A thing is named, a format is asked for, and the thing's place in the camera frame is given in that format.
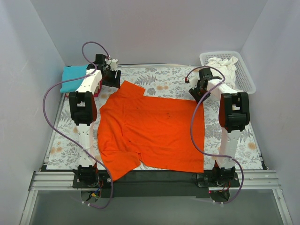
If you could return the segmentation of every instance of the white panel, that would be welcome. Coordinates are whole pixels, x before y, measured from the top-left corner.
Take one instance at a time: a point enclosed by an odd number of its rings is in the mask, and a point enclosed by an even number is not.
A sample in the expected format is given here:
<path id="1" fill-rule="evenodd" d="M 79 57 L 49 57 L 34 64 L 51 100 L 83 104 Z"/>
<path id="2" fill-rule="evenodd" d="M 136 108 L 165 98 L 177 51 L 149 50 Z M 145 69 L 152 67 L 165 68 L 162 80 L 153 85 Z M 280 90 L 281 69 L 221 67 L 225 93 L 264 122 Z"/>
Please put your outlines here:
<path id="1" fill-rule="evenodd" d="M 200 64 L 202 52 L 240 51 L 266 0 L 31 0 L 68 65 L 101 42 L 120 63 Z M 94 58 L 97 46 L 87 48 Z"/>
<path id="2" fill-rule="evenodd" d="M 0 0 L 0 33 L 0 224 L 16 225 L 49 142 L 43 94 L 64 63 L 29 0 Z M 49 96 L 51 121 L 59 99 Z"/>
<path id="3" fill-rule="evenodd" d="M 250 96 L 252 125 L 294 224 L 300 224 L 299 21 L 299 0 L 269 0 L 241 51 L 257 88 Z"/>

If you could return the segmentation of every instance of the floral tablecloth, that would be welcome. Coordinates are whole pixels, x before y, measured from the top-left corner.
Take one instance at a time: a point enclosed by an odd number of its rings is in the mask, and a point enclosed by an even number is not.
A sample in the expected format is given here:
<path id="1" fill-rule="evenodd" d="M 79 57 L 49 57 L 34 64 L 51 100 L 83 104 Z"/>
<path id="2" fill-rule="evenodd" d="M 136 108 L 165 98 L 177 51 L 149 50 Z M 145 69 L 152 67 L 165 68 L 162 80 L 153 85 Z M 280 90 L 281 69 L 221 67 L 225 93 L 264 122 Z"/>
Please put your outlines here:
<path id="1" fill-rule="evenodd" d="M 121 68 L 121 83 L 126 80 L 146 89 L 146 96 L 161 98 L 176 98 L 193 100 L 188 90 L 190 85 L 184 83 L 184 77 L 192 67 L 126 67 Z M 103 86 L 99 97 L 95 98 L 97 109 L 103 106 L 109 96 L 116 92 L 116 88 Z M 211 97 L 204 101 L 205 117 L 205 146 L 204 151 L 218 154 L 221 143 L 221 127 L 218 122 L 219 102 Z M 98 111 L 97 120 L 93 130 L 94 148 L 97 145 L 97 129 L 101 120 Z M 65 98 L 60 114 L 58 129 L 69 137 L 78 140 L 78 131 L 71 120 L 69 100 Z M 55 134 L 54 141 L 47 164 L 48 170 L 71 170 L 78 166 L 79 148 L 68 139 Z M 96 151 L 95 157 L 101 160 L 100 153 Z M 256 148 L 253 131 L 250 126 L 242 132 L 235 157 L 243 169 L 262 169 L 260 157 Z M 215 158 L 204 156 L 204 169 L 212 169 Z M 138 170 L 157 170 L 145 165 L 137 167 Z"/>

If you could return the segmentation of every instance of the plastic basket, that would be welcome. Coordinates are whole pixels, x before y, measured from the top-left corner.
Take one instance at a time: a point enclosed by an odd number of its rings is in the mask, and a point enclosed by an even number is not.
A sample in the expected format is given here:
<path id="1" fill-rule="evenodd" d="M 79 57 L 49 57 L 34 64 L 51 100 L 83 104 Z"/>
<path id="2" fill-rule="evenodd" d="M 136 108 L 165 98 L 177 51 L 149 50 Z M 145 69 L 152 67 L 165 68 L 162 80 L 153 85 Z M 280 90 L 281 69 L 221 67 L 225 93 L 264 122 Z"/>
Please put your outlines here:
<path id="1" fill-rule="evenodd" d="M 251 75 L 246 67 L 246 64 L 244 60 L 242 59 L 241 55 L 238 52 L 233 52 L 233 51 L 221 51 L 221 52 L 206 52 L 200 54 L 200 62 L 202 66 L 205 66 L 208 64 L 208 60 L 213 57 L 218 57 L 221 59 L 230 59 L 232 56 L 235 56 L 236 58 L 239 59 L 235 63 L 235 66 L 237 70 L 235 71 L 236 75 L 236 88 L 241 89 L 248 94 L 253 94 L 256 91 L 256 87 L 253 83 L 253 80 L 251 78 Z"/>

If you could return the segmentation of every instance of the teal cloth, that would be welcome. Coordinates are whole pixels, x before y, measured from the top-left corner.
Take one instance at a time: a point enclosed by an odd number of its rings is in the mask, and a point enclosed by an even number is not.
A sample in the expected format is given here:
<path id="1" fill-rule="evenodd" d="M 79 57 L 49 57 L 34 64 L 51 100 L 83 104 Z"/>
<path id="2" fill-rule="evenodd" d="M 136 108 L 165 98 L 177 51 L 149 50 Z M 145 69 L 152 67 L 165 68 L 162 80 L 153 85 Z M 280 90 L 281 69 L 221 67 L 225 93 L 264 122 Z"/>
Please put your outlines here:
<path id="1" fill-rule="evenodd" d="M 78 78 L 86 75 L 86 68 L 88 64 L 84 66 L 71 66 L 64 67 L 64 72 L 62 73 L 61 81 Z M 61 84 L 61 93 L 68 93 L 71 91 L 76 91 L 77 88 L 81 85 L 83 79 L 79 79 L 76 81 L 65 82 Z"/>

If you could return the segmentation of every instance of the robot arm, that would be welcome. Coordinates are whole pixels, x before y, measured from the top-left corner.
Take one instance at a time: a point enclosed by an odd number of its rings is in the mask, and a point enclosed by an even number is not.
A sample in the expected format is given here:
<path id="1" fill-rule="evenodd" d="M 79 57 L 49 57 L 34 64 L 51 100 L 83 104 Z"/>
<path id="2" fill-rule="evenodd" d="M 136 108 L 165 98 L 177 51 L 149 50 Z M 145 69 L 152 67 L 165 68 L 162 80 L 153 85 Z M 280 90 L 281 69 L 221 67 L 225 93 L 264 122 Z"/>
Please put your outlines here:
<path id="1" fill-rule="evenodd" d="M 95 67 L 89 64 L 86 77 L 75 92 L 70 92 L 69 103 L 71 118 L 76 124 L 79 143 L 91 154 L 95 155 L 93 148 L 93 128 L 97 118 L 97 108 L 94 100 L 94 92 L 100 85 L 120 88 L 121 71 L 117 70 L 118 60 L 108 60 L 105 55 L 97 54 L 94 62 L 97 70 L 91 74 Z M 96 179 L 96 161 L 90 158 L 84 151 L 80 151 L 78 170 L 74 171 L 79 180 L 87 185 L 92 185 Z"/>
<path id="2" fill-rule="evenodd" d="M 209 68 L 200 70 L 199 77 L 196 87 L 189 90 L 196 102 L 199 102 L 208 90 L 221 82 L 221 78 L 213 77 Z M 224 83 L 210 94 L 220 100 L 219 123 L 222 128 L 222 140 L 219 155 L 229 155 L 234 158 L 240 135 L 250 122 L 248 94 L 237 92 Z M 213 179 L 220 183 L 232 180 L 235 173 L 234 165 L 235 163 L 230 158 L 217 157 L 213 168 Z"/>

